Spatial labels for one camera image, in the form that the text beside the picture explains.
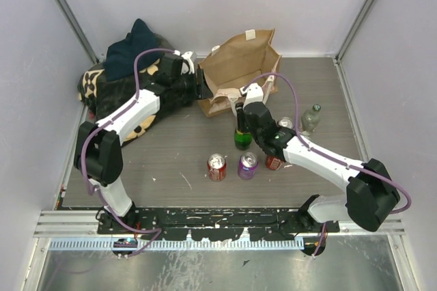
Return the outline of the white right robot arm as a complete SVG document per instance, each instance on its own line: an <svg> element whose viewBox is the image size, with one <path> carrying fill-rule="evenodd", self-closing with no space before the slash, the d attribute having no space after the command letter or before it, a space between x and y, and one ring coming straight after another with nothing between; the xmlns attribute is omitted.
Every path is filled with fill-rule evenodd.
<svg viewBox="0 0 437 291"><path fill-rule="evenodd" d="M303 167L342 191L307 200L300 207L302 229L315 232L325 222L351 220L375 232L393 214L401 197L380 161L361 162L324 149L276 122L262 102L245 105L243 112L254 141L265 154Z"/></svg>

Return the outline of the red coke can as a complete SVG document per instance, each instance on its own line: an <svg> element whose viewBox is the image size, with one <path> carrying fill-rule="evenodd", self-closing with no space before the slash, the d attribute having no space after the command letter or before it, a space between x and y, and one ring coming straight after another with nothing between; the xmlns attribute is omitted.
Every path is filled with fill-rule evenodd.
<svg viewBox="0 0 437 291"><path fill-rule="evenodd" d="M281 168L283 161L275 156L267 156L265 164L270 170L276 171Z"/></svg>
<svg viewBox="0 0 437 291"><path fill-rule="evenodd" d="M225 179L227 163L222 154L212 154L208 159L207 167L212 181L220 182Z"/></svg>

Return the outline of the dark green bottle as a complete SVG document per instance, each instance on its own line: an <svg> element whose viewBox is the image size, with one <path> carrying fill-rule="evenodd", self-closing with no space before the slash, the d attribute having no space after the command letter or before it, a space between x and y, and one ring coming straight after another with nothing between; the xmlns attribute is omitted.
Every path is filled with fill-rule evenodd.
<svg viewBox="0 0 437 291"><path fill-rule="evenodd" d="M236 121L237 126L234 131L235 147L239 150L247 150L251 145L252 135L246 125L242 102L236 104Z"/></svg>

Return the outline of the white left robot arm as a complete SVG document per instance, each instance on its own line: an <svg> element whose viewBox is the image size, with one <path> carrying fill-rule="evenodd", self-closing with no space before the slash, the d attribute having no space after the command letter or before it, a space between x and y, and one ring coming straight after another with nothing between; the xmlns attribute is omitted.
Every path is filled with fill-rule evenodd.
<svg viewBox="0 0 437 291"><path fill-rule="evenodd" d="M112 114L79 127L74 166L81 172L89 193L99 192L102 196L104 207L114 214L113 227L122 234L131 233L137 225L131 213L133 201L121 179L122 144L146 119L156 121L196 100L212 97L195 58L192 51L165 53L158 70L143 81L135 70L134 95Z"/></svg>

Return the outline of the purple soda can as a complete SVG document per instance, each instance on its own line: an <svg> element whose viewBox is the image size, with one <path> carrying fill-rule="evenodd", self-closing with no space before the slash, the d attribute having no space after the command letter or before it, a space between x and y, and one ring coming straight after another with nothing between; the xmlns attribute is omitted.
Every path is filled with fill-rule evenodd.
<svg viewBox="0 0 437 291"><path fill-rule="evenodd" d="M284 127L293 130L294 129L294 122L290 117L282 117L277 122L278 127Z"/></svg>
<svg viewBox="0 0 437 291"><path fill-rule="evenodd" d="M250 180L255 176L257 167L257 156L252 152L245 152L241 155L238 163L238 176L243 180Z"/></svg>

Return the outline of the clear glass bottle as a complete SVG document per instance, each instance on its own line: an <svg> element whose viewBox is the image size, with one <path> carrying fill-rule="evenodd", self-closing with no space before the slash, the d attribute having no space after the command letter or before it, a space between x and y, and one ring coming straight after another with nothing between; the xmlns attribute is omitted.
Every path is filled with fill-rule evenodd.
<svg viewBox="0 0 437 291"><path fill-rule="evenodd" d="M319 104L314 104L302 114L300 118L300 131L302 134L310 135L318 127L321 109L322 107Z"/></svg>

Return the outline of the canvas tote bag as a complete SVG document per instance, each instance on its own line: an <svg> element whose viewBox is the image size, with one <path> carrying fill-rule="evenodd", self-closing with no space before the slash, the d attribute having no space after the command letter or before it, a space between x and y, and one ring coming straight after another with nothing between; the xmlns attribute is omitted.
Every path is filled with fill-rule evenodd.
<svg viewBox="0 0 437 291"><path fill-rule="evenodd" d="M232 110L236 102L244 99L240 88L259 77L257 83L264 92L264 101L278 91L274 76L278 73L281 55L272 47L274 29L250 29L221 45L213 47L210 54L199 62L212 96L199 100L207 117Z"/></svg>

